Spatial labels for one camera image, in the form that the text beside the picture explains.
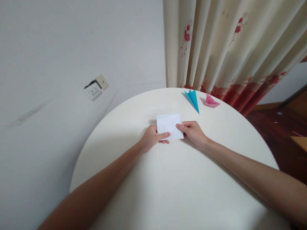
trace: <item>wall socket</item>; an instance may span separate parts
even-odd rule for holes
[[[96,82],[86,87],[83,92],[91,101],[94,101],[100,94],[102,94],[102,90]]]

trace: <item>right hand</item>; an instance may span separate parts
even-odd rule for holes
[[[186,133],[188,138],[196,145],[199,150],[205,150],[206,146],[213,142],[208,138],[199,127],[197,121],[184,121],[176,125],[177,129]]]

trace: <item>blue paper airplane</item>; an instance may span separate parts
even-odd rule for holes
[[[190,90],[189,93],[185,91],[185,93],[188,99],[190,100],[190,102],[192,103],[192,105],[194,106],[194,108],[196,109],[196,111],[199,113],[197,97],[196,97],[196,90],[194,90],[193,92],[191,92]]]

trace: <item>electrical outlet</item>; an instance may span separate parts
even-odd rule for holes
[[[100,94],[102,94],[102,90],[96,82],[86,87],[83,92],[91,101],[94,101]]]
[[[107,81],[105,80],[102,74],[96,77],[96,81],[98,82],[98,84],[103,90],[105,90],[109,86],[109,84],[107,83]]]

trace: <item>pink paper crane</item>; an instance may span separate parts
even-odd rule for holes
[[[206,96],[206,105],[209,106],[209,107],[212,107],[212,108],[215,108],[219,105],[218,102],[216,102],[212,97],[211,95],[207,94]]]

